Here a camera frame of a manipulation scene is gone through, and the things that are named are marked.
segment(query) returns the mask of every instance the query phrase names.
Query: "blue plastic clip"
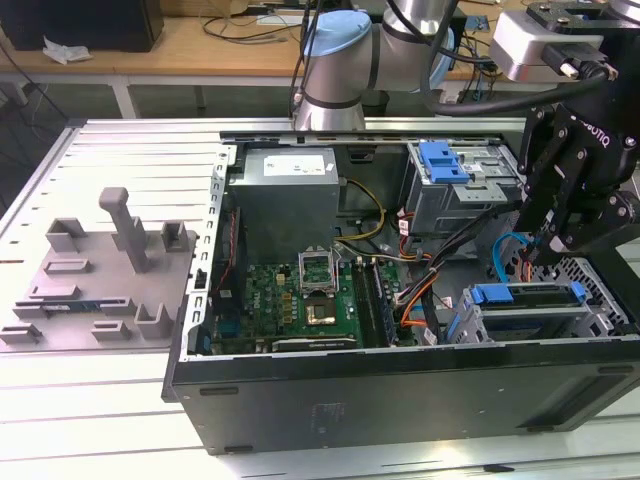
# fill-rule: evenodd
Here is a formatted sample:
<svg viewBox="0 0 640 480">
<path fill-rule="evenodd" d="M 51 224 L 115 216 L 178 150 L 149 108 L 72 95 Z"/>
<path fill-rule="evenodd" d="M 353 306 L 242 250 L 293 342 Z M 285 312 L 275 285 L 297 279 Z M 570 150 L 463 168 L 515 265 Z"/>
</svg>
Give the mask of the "blue plastic clip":
<svg viewBox="0 0 640 480">
<path fill-rule="evenodd" d="M 485 283 L 471 289 L 471 297 L 476 304 L 513 302 L 513 295 L 504 283 Z"/>
<path fill-rule="evenodd" d="M 458 163 L 447 142 L 420 142 L 420 157 L 433 183 L 469 183 L 471 177 Z"/>
<path fill-rule="evenodd" d="M 580 282 L 571 282 L 571 290 L 580 303 L 584 303 L 587 300 L 587 292 Z"/>
</svg>

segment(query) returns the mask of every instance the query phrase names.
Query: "white label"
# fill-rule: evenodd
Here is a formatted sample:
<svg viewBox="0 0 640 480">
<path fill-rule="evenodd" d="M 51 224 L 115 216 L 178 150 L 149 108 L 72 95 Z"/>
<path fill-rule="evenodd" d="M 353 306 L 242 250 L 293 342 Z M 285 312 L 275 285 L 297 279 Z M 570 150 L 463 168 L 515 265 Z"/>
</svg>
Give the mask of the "white label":
<svg viewBox="0 0 640 480">
<path fill-rule="evenodd" d="M 429 330 L 428 328 L 424 329 L 424 339 L 427 341 L 427 343 L 431 346 L 433 345 L 437 345 L 438 344 L 438 339 L 436 338 L 436 336 L 433 334 L 433 332 L 431 330 Z"/>
<path fill-rule="evenodd" d="M 68 305 L 43 305 L 42 309 L 50 312 L 68 312 L 71 307 Z"/>
<path fill-rule="evenodd" d="M 264 159 L 264 176 L 324 175 L 322 155 L 269 155 Z"/>
<path fill-rule="evenodd" d="M 467 172 L 481 172 L 482 167 L 480 165 L 476 165 L 475 163 L 470 163 L 468 165 L 462 165 L 462 168 Z"/>
<path fill-rule="evenodd" d="M 403 237 L 409 236 L 409 221 L 408 220 L 399 220 L 398 221 L 398 229 L 400 230 L 400 235 Z"/>
</svg>

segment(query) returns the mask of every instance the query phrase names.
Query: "blue cable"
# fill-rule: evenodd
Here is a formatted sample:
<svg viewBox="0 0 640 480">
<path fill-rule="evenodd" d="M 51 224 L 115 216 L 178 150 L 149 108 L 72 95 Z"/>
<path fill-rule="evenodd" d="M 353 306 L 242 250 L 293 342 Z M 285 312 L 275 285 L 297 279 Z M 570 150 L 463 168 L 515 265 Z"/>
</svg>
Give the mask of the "blue cable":
<svg viewBox="0 0 640 480">
<path fill-rule="evenodd" d="M 509 278 L 507 277 L 507 273 L 504 271 L 504 266 L 502 266 L 502 263 L 500 262 L 500 244 L 505 238 L 509 238 L 509 237 L 515 238 L 516 240 L 518 240 L 520 243 L 524 245 L 527 245 L 529 243 L 529 240 L 527 240 L 527 238 L 524 235 L 520 233 L 515 233 L 515 232 L 508 232 L 499 236 L 498 239 L 496 240 L 496 243 L 493 244 L 493 248 L 491 249 L 491 256 L 493 257 L 493 266 L 496 269 L 498 278 L 503 283 L 507 283 L 509 281 Z"/>
</svg>

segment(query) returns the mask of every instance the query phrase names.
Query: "computer tower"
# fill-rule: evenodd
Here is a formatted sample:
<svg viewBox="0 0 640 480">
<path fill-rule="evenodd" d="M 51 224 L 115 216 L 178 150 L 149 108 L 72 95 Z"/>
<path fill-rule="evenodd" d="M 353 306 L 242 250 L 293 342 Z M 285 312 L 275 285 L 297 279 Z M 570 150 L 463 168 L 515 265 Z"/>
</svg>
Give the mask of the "computer tower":
<svg viewBox="0 0 640 480">
<path fill-rule="evenodd" d="M 46 36 L 89 50 L 148 52 L 164 26 L 160 0 L 4 0 L 0 21 L 16 50 L 39 50 Z"/>
</svg>

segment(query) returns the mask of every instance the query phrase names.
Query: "floor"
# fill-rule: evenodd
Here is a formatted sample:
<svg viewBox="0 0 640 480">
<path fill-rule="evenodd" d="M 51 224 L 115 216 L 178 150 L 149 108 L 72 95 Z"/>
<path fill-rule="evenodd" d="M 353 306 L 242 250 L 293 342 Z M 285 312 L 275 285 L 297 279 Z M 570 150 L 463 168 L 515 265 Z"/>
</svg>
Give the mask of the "floor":
<svg viewBox="0 0 640 480">
<path fill-rule="evenodd" d="M 29 103 L 19 109 L 11 102 L 0 107 L 0 216 L 46 155 L 65 121 L 33 89 Z M 207 109 L 198 112 L 191 87 L 136 86 L 132 94 L 145 118 L 286 117 L 288 88 L 204 87 Z M 120 118 L 112 91 L 101 85 L 50 85 L 48 95 L 70 118 Z M 424 117 L 430 112 L 418 95 L 390 94 L 387 116 Z M 375 105 L 365 97 L 363 104 Z M 375 109 L 365 114 L 377 115 Z"/>
</svg>

